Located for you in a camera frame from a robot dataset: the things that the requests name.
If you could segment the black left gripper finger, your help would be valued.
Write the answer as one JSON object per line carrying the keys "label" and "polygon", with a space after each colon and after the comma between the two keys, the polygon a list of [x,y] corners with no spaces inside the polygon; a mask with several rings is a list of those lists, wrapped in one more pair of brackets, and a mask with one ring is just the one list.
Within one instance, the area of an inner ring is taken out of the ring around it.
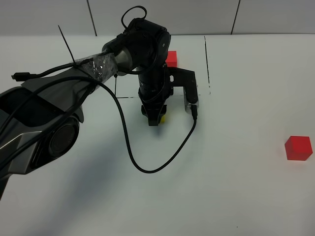
{"label": "black left gripper finger", "polygon": [[142,113],[142,115],[144,115],[145,117],[148,117],[147,112],[146,112],[146,110],[145,110],[145,107],[144,107],[143,105],[141,106],[141,113]]}
{"label": "black left gripper finger", "polygon": [[166,114],[167,106],[150,106],[146,109],[149,126],[158,126],[162,117]]}

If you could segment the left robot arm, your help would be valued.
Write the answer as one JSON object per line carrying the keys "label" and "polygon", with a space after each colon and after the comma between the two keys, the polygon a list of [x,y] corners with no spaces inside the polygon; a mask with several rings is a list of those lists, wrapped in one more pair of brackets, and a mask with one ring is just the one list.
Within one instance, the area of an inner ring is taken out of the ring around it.
{"label": "left robot arm", "polygon": [[141,81],[165,68],[170,34],[163,26],[133,19],[101,53],[41,74],[15,73],[21,82],[0,96],[0,188],[11,175],[26,175],[66,154],[84,121],[82,104],[112,76]]}

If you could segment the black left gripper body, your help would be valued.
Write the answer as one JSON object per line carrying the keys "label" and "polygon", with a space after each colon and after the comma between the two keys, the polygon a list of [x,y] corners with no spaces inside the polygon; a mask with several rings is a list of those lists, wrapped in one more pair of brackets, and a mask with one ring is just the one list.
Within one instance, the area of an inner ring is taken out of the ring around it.
{"label": "black left gripper body", "polygon": [[154,66],[149,72],[138,76],[138,95],[145,110],[150,106],[165,105],[166,99],[172,94],[167,69],[168,66],[164,62],[161,65]]}

